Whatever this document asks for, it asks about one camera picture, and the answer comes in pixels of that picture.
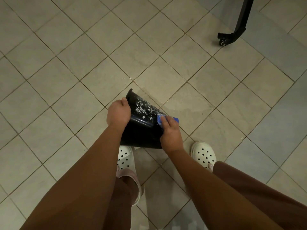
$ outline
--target person's left arm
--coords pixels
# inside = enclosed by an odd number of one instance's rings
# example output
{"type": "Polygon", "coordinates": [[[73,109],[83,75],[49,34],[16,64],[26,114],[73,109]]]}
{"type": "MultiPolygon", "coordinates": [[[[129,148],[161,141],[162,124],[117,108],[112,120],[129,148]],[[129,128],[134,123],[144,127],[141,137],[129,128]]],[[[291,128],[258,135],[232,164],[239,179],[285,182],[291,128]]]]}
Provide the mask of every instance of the person's left arm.
{"type": "Polygon", "coordinates": [[[112,103],[106,130],[52,186],[21,230],[102,229],[114,188],[119,144],[130,116],[126,98],[112,103]]]}

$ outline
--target black metal leg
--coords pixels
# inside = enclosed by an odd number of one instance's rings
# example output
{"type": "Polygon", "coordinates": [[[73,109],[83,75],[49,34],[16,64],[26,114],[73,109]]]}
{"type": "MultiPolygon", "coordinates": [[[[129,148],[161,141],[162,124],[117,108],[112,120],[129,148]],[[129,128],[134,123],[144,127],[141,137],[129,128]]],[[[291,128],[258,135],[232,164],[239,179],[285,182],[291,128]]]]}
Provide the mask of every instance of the black metal leg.
{"type": "Polygon", "coordinates": [[[220,46],[226,46],[235,42],[246,30],[246,23],[251,12],[251,7],[254,0],[244,0],[236,25],[236,29],[231,34],[218,33],[217,38],[220,40],[220,46]]]}

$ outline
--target person's right arm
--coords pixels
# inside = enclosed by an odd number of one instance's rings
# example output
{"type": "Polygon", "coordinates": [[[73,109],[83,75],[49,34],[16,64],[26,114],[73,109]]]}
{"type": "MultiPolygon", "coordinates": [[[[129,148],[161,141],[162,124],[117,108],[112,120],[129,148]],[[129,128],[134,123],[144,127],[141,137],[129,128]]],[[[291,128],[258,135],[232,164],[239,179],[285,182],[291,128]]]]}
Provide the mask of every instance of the person's right arm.
{"type": "Polygon", "coordinates": [[[282,229],[231,186],[194,161],[183,148],[179,124],[172,117],[166,118],[161,118],[162,148],[181,175],[208,229],[282,229]]]}

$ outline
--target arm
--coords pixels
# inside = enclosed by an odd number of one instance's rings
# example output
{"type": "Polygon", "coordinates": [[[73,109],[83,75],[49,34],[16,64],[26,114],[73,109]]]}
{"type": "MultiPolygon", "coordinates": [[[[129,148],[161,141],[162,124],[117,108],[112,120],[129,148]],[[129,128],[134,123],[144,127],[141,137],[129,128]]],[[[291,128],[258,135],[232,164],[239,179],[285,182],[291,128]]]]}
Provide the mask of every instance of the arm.
{"type": "Polygon", "coordinates": [[[164,133],[160,139],[181,175],[193,203],[208,229],[281,228],[245,197],[194,161],[184,150],[179,124],[171,117],[161,118],[164,133]]]}
{"type": "Polygon", "coordinates": [[[130,116],[126,98],[112,103],[106,130],[52,186],[21,230],[102,229],[114,188],[120,139],[130,116]]]}

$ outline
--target pant leg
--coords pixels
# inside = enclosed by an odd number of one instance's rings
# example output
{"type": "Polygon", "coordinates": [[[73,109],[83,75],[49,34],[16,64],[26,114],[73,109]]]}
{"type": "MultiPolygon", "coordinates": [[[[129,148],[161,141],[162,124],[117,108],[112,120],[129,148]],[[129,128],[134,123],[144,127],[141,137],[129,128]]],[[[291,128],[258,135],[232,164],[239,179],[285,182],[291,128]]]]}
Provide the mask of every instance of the pant leg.
{"type": "Polygon", "coordinates": [[[102,230],[130,230],[131,207],[131,194],[128,186],[116,178],[102,230]]]}
{"type": "Polygon", "coordinates": [[[307,229],[307,207],[224,162],[213,174],[226,182],[283,229],[307,229]]]}

